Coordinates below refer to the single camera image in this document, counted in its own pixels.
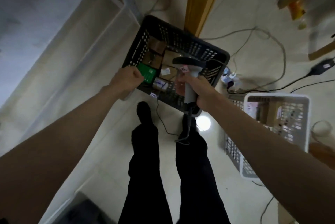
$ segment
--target person's left hand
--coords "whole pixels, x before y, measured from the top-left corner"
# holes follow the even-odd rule
[[[144,77],[135,66],[127,66],[118,70],[108,87],[121,98],[139,86],[143,80]]]

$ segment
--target hand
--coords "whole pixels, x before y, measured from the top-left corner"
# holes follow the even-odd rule
[[[185,95],[185,83],[189,83],[192,89],[199,95],[197,98],[198,107],[208,112],[210,105],[216,101],[215,98],[219,93],[203,76],[194,78],[186,73],[176,79],[175,88],[177,94]]]
[[[139,86],[144,80],[140,71],[135,66],[120,68],[109,83],[110,88],[122,98]]]

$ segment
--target tiled floor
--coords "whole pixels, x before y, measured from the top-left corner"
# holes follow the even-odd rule
[[[150,9],[155,0],[136,0],[142,12]],[[312,63],[304,62],[308,53],[310,29],[298,31],[287,10],[278,10],[277,0],[217,0],[207,19],[201,37],[210,38],[231,31],[254,26],[269,30],[285,46],[287,52],[287,73],[276,86],[283,86],[305,75]],[[172,0],[171,8],[154,15],[178,27],[183,26],[187,0]],[[98,34],[107,25],[118,9],[104,0],[92,0],[84,17],[77,16],[61,40],[46,53],[34,67],[27,79],[20,85],[16,95],[0,114],[2,134],[1,154],[15,146],[53,91],[64,81]],[[115,31],[95,51],[93,58],[73,78],[69,86],[52,104],[37,129],[94,95],[107,84],[122,65],[132,40],[138,30],[136,23],[123,14]],[[211,41],[212,44],[233,54],[248,37],[248,32],[238,33],[226,39]],[[254,79],[258,83],[278,78],[282,71],[282,53],[272,40],[254,33],[246,46],[236,56],[240,78]],[[308,78],[288,87],[285,92],[308,83],[335,78],[335,71]],[[328,120],[335,124],[333,107],[334,84],[328,83],[300,90],[312,98],[312,122]],[[174,163],[175,136],[165,133],[163,125],[154,113],[156,99],[135,90],[130,98],[117,101],[108,113],[95,135],[84,157],[56,194],[40,223],[44,223],[56,209],[67,200],[89,177],[91,179],[80,190],[90,197],[112,219],[118,220],[127,194],[129,177],[128,163],[132,156],[131,131],[138,124],[136,105],[145,100],[152,107],[153,119],[159,129],[161,176],[174,222],[178,220],[180,206],[180,179]],[[164,103],[159,113],[169,132],[180,132],[182,114]],[[208,156],[216,177],[217,186],[232,223],[259,223],[267,202],[272,197],[263,187],[258,187],[240,177],[239,172],[220,147],[222,129],[213,118],[211,127],[201,132],[208,144]],[[277,223],[277,205],[273,201],[263,217],[264,224]]]

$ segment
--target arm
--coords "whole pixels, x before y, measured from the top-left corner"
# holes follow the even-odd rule
[[[199,95],[197,105],[209,112],[237,145],[274,197],[300,223],[333,223],[335,172],[283,140],[220,95],[204,77],[188,75]],[[182,94],[181,86],[177,92]]]
[[[144,80],[120,69],[108,86],[0,158],[0,219],[38,223],[120,96]]]

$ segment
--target leg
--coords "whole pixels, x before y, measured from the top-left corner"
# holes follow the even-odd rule
[[[142,124],[134,129],[131,135],[134,155],[129,163],[128,195],[119,224],[172,224],[159,173],[158,130],[152,123],[147,103],[139,103],[137,114]]]
[[[183,132],[186,135],[187,120],[183,118]],[[196,131],[195,119],[189,136],[189,145],[176,145],[176,165],[181,179],[179,224],[221,223],[229,219],[216,187],[215,177],[207,157],[207,144]]]

